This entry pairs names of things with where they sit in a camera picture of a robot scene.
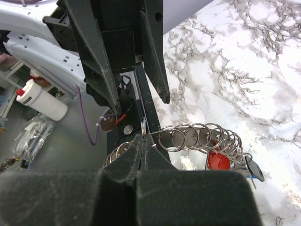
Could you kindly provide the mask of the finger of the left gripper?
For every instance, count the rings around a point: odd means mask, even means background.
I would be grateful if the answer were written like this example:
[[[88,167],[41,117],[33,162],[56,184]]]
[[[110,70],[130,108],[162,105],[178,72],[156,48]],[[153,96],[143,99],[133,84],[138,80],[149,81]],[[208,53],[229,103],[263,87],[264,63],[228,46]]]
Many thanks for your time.
[[[144,70],[163,103],[170,103],[170,92],[163,54],[159,51],[147,14],[140,12]]]
[[[117,85],[91,1],[66,0],[64,3],[87,87],[93,90],[96,98],[107,103],[116,115],[121,115]]]

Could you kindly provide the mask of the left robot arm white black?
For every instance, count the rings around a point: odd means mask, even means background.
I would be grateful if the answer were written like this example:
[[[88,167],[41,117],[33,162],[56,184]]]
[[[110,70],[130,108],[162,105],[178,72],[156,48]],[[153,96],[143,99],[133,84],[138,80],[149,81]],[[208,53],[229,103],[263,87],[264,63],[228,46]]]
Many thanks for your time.
[[[0,49],[70,95],[84,89],[117,115],[125,107],[119,75],[138,66],[170,102],[161,0],[3,0]]]

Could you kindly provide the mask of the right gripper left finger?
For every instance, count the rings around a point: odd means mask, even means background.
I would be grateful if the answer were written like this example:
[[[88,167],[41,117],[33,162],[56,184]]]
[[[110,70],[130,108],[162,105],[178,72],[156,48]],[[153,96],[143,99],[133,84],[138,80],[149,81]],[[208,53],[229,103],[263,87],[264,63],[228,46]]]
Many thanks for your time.
[[[138,226],[136,195],[129,176],[105,169],[7,171],[0,176],[3,226]]]

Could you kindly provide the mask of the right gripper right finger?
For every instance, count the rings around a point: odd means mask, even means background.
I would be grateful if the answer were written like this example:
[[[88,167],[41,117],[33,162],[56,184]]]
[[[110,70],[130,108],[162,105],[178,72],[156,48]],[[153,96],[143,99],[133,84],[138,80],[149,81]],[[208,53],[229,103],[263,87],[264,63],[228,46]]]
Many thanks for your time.
[[[229,171],[140,170],[138,226],[261,226],[246,179]]]

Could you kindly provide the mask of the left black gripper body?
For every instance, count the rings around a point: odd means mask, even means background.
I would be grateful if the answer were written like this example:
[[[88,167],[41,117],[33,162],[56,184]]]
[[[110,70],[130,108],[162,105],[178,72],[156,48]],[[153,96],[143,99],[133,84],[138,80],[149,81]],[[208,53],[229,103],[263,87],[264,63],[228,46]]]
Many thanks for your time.
[[[117,76],[134,71],[143,61],[140,12],[147,14],[156,45],[163,54],[163,1],[161,0],[90,0],[95,19],[103,38],[107,56],[117,85]],[[65,0],[57,1],[57,10],[45,16],[56,41],[65,50],[77,52]],[[93,90],[86,91],[95,101]]]

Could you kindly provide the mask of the metal disc with keyrings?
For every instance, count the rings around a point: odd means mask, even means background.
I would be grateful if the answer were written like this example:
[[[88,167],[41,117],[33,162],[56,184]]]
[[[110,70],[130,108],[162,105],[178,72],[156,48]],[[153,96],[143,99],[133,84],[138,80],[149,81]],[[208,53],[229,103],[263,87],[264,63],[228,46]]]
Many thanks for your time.
[[[181,124],[178,126],[165,126],[157,132],[151,133],[150,144],[141,152],[139,167],[145,170],[166,170],[172,164],[159,152],[178,153],[180,151],[196,151],[206,156],[205,170],[210,151],[221,153],[230,160],[230,170],[240,172],[252,177],[245,160],[240,136],[224,129],[215,123]]]

